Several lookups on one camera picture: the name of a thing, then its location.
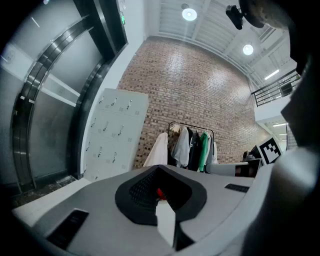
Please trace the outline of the black framed steel elevator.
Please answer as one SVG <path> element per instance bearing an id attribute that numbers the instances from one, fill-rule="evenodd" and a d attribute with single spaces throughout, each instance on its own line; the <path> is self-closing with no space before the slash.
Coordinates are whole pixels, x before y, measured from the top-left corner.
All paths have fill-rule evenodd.
<path id="1" fill-rule="evenodd" d="M 0 53 L 0 190 L 80 177 L 104 78 L 128 41 L 118 0 L 39 0 Z"/>

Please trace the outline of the long ceiling light bar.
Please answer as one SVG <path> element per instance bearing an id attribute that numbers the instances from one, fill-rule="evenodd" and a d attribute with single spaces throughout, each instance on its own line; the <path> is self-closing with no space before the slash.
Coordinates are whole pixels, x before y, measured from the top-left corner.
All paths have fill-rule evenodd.
<path id="1" fill-rule="evenodd" d="M 273 76 L 275 76 L 275 75 L 278 74 L 279 72 L 280 72 L 279 69 L 275 70 L 275 71 L 272 72 L 271 74 L 267 75 L 267 76 L 264 78 L 264 80 L 266 81 L 266 80 L 272 78 Z"/>

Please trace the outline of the beige patterned garment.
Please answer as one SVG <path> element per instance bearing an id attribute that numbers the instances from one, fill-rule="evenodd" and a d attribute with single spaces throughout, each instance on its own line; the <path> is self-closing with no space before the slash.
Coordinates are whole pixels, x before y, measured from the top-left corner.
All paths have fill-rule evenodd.
<path id="1" fill-rule="evenodd" d="M 178 138 L 180 136 L 181 126 L 177 123 L 173 123 L 169 126 L 169 132 L 168 132 L 168 148 L 171 152 L 178 141 Z"/>

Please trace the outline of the black metal railing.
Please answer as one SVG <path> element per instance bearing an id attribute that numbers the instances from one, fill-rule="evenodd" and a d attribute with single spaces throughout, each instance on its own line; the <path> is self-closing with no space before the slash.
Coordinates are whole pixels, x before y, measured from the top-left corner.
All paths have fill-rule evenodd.
<path id="1" fill-rule="evenodd" d="M 300 79 L 301 76 L 293 69 L 281 76 L 278 80 L 255 90 L 251 95 L 253 96 L 256 107 L 289 96 L 296 89 Z"/>

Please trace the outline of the person's light shirt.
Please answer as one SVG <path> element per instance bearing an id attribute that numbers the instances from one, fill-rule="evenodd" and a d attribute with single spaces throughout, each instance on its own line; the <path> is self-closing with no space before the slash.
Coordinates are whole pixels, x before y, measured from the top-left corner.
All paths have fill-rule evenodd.
<path id="1" fill-rule="evenodd" d="M 261 209 L 241 256 L 320 254 L 320 151 L 298 147 L 273 165 Z"/>

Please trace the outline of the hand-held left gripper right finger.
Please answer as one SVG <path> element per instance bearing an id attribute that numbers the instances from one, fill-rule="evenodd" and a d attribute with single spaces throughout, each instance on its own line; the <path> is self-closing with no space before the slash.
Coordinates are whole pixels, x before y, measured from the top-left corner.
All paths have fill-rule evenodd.
<path id="1" fill-rule="evenodd" d="M 207 193 L 206 203 L 198 215 L 180 223 L 185 235 L 196 243 L 208 239 L 212 243 L 225 244 L 232 241 L 242 230 L 233 231 L 235 220 L 227 219 L 234 213 L 246 193 L 226 188 L 228 184 L 251 187 L 254 178 L 207 174 L 167 165 L 177 174 L 200 183 Z"/>

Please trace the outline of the grey metal locker door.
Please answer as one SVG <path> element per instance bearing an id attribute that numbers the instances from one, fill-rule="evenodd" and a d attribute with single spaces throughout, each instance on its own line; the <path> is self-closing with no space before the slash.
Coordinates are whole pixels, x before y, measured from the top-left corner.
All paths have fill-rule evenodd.
<path id="1" fill-rule="evenodd" d="M 116 141 L 124 144 L 133 144 L 138 138 L 138 132 L 142 125 L 142 120 L 134 116 L 123 116 L 120 119 L 119 128 L 116 133 Z"/>

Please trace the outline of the black clothes rack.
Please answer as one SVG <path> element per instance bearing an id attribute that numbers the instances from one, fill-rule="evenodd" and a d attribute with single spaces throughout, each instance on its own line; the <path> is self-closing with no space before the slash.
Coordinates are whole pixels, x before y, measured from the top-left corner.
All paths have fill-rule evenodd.
<path id="1" fill-rule="evenodd" d="M 191 125 L 191 124 L 186 124 L 186 123 L 182 123 L 182 122 L 178 122 L 178 121 L 172 121 L 169 123 L 168 125 L 168 128 L 167 128 L 167 134 L 169 132 L 169 128 L 170 128 L 170 125 L 171 124 L 179 124 L 180 125 L 180 133 L 181 133 L 181 129 L 182 129 L 182 126 L 185 126 L 186 128 L 189 127 L 193 132 L 198 132 L 199 136 L 201 137 L 202 134 L 204 133 L 204 131 L 208 132 L 209 136 L 210 136 L 210 139 L 208 141 L 208 152 L 207 152 L 207 155 L 206 155 L 206 161 L 207 161 L 207 157 L 208 157 L 208 154 L 209 154 L 209 150 L 210 150 L 210 144 L 211 144 L 211 140 L 213 140 L 215 142 L 215 134 L 213 132 L 213 130 L 211 129 L 208 129 L 208 128 L 204 128 L 204 127 L 200 127 L 200 126 L 196 126 L 196 125 Z M 205 173 L 205 167 L 206 167 L 206 161 L 205 161 L 205 164 L 204 164 L 204 168 L 203 168 L 203 172 L 200 172 L 200 173 Z M 169 147 L 168 147 L 168 164 L 169 165 L 172 165 L 172 166 L 176 166 L 176 161 L 172 158 L 171 156 L 171 151 L 169 150 Z"/>

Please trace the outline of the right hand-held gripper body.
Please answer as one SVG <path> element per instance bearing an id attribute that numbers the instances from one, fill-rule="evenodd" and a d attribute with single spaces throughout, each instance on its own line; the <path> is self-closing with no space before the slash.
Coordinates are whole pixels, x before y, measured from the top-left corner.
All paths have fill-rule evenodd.
<path id="1" fill-rule="evenodd" d="M 241 164 L 235 167 L 235 176 L 255 178 L 262 166 L 273 164 L 281 155 L 281 148 L 275 139 L 270 137 L 243 153 Z"/>

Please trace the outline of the grey hooded jacket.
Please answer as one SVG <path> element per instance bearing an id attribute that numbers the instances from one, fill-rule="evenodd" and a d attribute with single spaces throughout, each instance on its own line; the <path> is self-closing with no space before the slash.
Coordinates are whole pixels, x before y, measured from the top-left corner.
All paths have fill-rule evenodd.
<path id="1" fill-rule="evenodd" d="M 171 156 L 175 160 L 177 167 L 186 167 L 189 163 L 189 132 L 185 126 L 182 126 L 180 135 L 175 143 Z"/>

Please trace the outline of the light long coat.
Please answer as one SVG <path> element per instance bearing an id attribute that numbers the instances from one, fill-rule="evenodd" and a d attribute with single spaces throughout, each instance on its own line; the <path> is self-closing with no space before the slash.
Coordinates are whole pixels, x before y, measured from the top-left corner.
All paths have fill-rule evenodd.
<path id="1" fill-rule="evenodd" d="M 167 165 L 168 164 L 168 134 L 161 133 L 156 138 L 156 141 L 145 160 L 143 167 L 154 165 Z"/>

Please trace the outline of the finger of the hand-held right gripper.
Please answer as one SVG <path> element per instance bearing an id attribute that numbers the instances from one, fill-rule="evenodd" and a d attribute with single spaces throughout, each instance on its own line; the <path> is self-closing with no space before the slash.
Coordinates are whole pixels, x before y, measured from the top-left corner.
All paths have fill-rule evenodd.
<path id="1" fill-rule="evenodd" d="M 205 166 L 204 172 L 211 175 L 234 177 L 236 175 L 236 164 L 211 163 Z"/>

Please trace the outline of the green garment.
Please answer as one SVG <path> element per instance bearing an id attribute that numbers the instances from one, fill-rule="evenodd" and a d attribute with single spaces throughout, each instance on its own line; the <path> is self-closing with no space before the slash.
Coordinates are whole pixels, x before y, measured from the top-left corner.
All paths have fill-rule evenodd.
<path id="1" fill-rule="evenodd" d="M 209 140 L 210 140 L 210 135 L 208 134 L 207 131 L 204 131 L 200 137 L 201 152 L 200 152 L 200 157 L 198 162 L 198 172 L 204 171 L 204 165 L 207 159 L 206 156 L 208 152 Z"/>

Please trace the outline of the black garment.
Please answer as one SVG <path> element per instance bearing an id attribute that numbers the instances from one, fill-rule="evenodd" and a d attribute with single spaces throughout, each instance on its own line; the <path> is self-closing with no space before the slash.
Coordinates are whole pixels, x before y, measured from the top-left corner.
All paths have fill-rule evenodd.
<path id="1" fill-rule="evenodd" d="M 200 140 L 199 133 L 197 131 L 193 132 L 189 127 L 187 127 L 187 131 L 189 137 L 189 157 L 187 169 L 196 172 L 199 168 L 202 143 Z"/>

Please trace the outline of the grey metal locker cabinet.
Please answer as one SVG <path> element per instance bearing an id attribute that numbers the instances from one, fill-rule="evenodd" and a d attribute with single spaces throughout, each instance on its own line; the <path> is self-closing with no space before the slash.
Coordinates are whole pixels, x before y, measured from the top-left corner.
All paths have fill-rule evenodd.
<path id="1" fill-rule="evenodd" d="M 108 179 L 132 170 L 149 98 L 145 93 L 105 89 L 94 109 L 84 148 L 83 176 L 90 182 Z M 121 118 L 137 117 L 142 121 L 134 143 L 116 139 Z"/>

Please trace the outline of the small pale garment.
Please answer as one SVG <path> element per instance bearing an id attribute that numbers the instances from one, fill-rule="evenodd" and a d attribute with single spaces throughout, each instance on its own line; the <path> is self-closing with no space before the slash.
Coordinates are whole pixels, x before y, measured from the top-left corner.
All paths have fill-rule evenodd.
<path id="1" fill-rule="evenodd" d="M 206 164 L 209 165 L 209 164 L 217 164 L 217 163 L 218 163 L 217 145 L 213 140 L 211 140 Z"/>

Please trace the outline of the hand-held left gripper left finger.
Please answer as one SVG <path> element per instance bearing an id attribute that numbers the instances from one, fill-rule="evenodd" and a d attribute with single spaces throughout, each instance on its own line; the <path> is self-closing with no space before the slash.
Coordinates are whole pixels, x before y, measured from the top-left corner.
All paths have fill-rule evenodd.
<path id="1" fill-rule="evenodd" d="M 118 187 L 146 171 L 132 170 L 88 184 L 46 212 L 33 229 L 47 238 L 74 209 L 88 212 L 79 231 L 67 247 L 77 256 L 169 256 L 173 248 L 156 226 L 135 224 L 123 215 L 115 202 Z"/>

